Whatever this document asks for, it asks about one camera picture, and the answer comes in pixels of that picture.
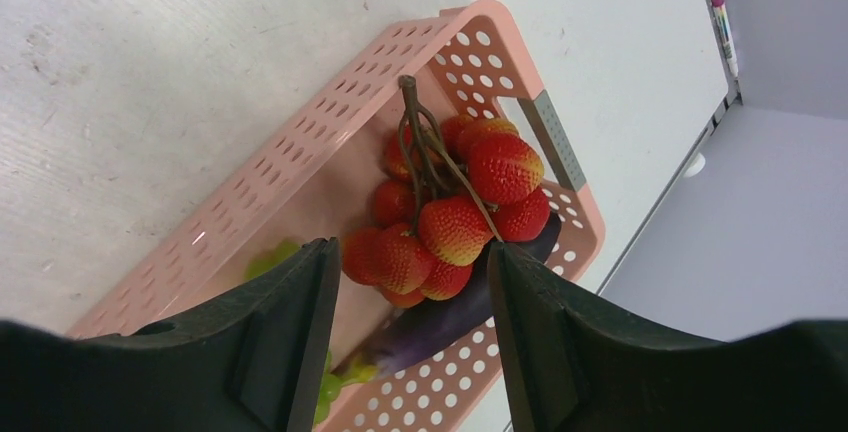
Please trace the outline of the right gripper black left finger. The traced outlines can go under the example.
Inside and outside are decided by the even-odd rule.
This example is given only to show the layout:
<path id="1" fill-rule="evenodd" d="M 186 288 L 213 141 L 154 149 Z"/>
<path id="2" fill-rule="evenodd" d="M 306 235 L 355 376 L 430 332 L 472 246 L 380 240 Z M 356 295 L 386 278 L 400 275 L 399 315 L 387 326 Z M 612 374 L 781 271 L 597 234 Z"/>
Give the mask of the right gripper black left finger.
<path id="1" fill-rule="evenodd" d="M 308 431 L 340 284 L 337 239 L 130 335 L 1 324 L 5 431 Z"/>

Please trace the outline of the dark purple eggplant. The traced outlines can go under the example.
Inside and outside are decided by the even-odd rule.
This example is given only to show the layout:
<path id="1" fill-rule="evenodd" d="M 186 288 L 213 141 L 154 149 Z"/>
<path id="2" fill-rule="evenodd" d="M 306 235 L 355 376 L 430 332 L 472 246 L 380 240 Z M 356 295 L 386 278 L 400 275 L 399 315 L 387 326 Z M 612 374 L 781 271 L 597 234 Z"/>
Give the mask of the dark purple eggplant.
<path id="1" fill-rule="evenodd" d="M 426 299 L 403 311 L 332 372 L 344 379 L 362 377 L 366 382 L 387 378 L 430 359 L 486 322 L 493 315 L 487 266 L 494 243 L 484 246 L 459 294 L 444 301 Z"/>

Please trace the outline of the green grape bunch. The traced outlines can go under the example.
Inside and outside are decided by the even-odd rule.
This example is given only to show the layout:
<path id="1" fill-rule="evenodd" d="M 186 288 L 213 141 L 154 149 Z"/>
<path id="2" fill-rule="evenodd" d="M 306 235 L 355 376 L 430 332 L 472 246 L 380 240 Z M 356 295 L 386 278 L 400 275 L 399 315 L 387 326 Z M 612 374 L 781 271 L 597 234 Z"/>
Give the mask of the green grape bunch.
<path id="1" fill-rule="evenodd" d="M 244 281 L 249 283 L 275 270 L 284 273 L 274 283 L 283 291 L 283 300 L 272 310 L 274 323 L 270 331 L 272 344 L 283 345 L 285 350 L 274 351 L 260 364 L 259 372 L 265 376 L 272 365 L 284 361 L 289 366 L 286 377 L 305 384 L 307 389 L 286 393 L 283 403 L 292 407 L 292 416 L 298 417 L 313 405 L 313 424 L 318 425 L 328 417 L 331 404 L 343 387 L 341 376 L 331 372 L 332 353 L 323 341 L 331 330 L 338 283 L 346 276 L 360 285 L 373 286 L 379 283 L 379 274 L 368 246 L 357 245 L 353 237 L 339 243 L 337 258 L 323 258 L 301 275 L 296 267 L 300 249 L 300 243 L 285 239 L 261 252 L 249 261 Z"/>

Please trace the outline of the marker pen on rail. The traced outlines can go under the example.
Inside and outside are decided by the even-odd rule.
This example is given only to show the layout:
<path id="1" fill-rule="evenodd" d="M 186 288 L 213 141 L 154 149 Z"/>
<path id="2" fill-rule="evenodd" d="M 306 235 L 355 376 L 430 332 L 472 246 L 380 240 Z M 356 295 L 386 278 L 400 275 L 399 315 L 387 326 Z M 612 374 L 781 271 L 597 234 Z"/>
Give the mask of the marker pen on rail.
<path id="1" fill-rule="evenodd" d="M 739 79 L 738 54 L 729 24 L 729 16 L 725 0 L 710 0 L 716 27 L 722 46 L 728 71 L 734 80 Z"/>

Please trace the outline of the red cherry tomato bunch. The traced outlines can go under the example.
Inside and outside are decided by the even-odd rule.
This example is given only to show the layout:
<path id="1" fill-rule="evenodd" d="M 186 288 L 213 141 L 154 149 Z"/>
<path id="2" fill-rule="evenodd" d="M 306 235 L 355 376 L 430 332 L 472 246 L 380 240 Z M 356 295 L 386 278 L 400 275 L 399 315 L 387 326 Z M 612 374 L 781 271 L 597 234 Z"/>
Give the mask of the red cherry tomato bunch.
<path id="1" fill-rule="evenodd" d="M 474 287 L 487 246 L 515 243 L 546 259 L 560 227 L 542 159 L 508 119 L 425 107 L 415 78 L 399 80 L 403 111 L 382 146 L 386 177 L 370 222 L 342 239 L 342 270 L 390 304 L 446 302 Z"/>

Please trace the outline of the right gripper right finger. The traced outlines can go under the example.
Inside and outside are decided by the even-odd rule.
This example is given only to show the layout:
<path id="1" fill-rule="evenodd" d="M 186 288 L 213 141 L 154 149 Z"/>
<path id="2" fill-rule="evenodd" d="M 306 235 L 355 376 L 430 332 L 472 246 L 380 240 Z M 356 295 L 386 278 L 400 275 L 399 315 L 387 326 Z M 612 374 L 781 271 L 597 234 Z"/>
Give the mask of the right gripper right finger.
<path id="1" fill-rule="evenodd" d="M 843 431 L 847 324 L 800 320 L 731 342 L 653 322 L 518 246 L 488 259 L 516 431 Z"/>

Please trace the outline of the pink plastic basket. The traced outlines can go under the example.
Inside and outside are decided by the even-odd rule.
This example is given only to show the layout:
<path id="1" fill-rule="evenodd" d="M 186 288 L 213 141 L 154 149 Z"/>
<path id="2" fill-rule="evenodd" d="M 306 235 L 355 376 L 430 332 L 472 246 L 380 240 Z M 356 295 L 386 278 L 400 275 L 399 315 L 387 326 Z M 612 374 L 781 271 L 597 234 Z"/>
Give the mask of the pink plastic basket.
<path id="1" fill-rule="evenodd" d="M 304 242 L 341 236 L 366 219 L 366 201 L 385 178 L 382 145 L 403 111 L 398 77 L 414 75 L 422 102 L 436 117 L 504 115 L 512 98 L 527 114 L 540 155 L 549 160 L 542 182 L 562 224 L 554 272 L 577 280 L 598 254 L 604 223 L 518 26 L 495 0 L 478 0 L 438 16 L 390 25 L 243 166 L 217 188 L 115 288 L 80 319 L 74 338 L 129 334 L 237 287 L 248 261 L 284 238 Z M 390 305 L 377 292 L 344 278 L 339 284 L 329 347 L 344 358 L 372 331 L 388 325 Z M 341 392 L 315 431 L 457 431 L 501 378 L 494 319 L 411 371 Z M 177 379 L 178 366 L 163 379 Z M 213 419 L 201 393 L 221 386 L 190 379 L 150 392 L 164 399 L 153 412 L 127 399 L 115 425 L 82 431 L 248 431 Z"/>

